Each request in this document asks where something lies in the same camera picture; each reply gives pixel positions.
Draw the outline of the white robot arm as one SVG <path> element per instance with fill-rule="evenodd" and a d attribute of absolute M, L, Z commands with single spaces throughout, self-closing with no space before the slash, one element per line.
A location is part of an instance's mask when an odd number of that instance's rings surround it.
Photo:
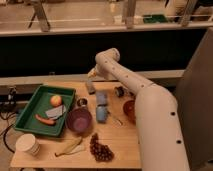
<path fill-rule="evenodd" d="M 116 48 L 99 52 L 89 77 L 110 75 L 135 95 L 142 171 L 190 171 L 176 98 L 164 87 L 120 65 Z"/>

